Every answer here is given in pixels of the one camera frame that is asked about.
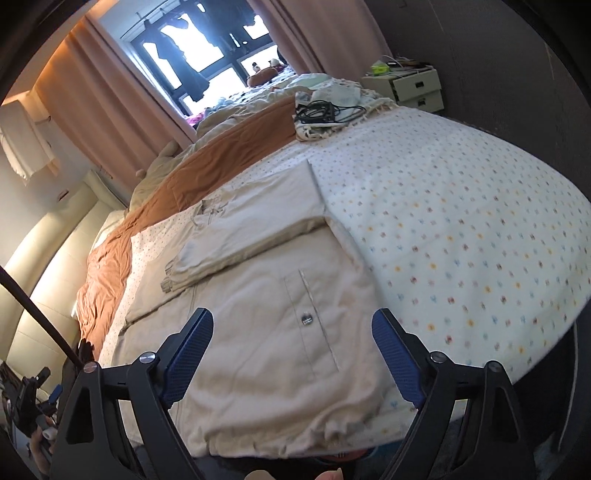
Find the person's right hand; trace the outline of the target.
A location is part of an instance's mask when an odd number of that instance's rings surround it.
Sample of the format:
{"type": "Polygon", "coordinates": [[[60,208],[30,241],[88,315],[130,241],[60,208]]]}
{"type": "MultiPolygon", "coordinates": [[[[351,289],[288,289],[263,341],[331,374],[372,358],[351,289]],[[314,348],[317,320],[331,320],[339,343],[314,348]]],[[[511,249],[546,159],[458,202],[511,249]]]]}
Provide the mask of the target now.
{"type": "Polygon", "coordinates": [[[308,473],[304,471],[291,471],[277,473],[276,475],[266,470],[252,471],[245,476],[245,480],[342,480],[342,469],[327,470],[322,473],[308,473]]]}

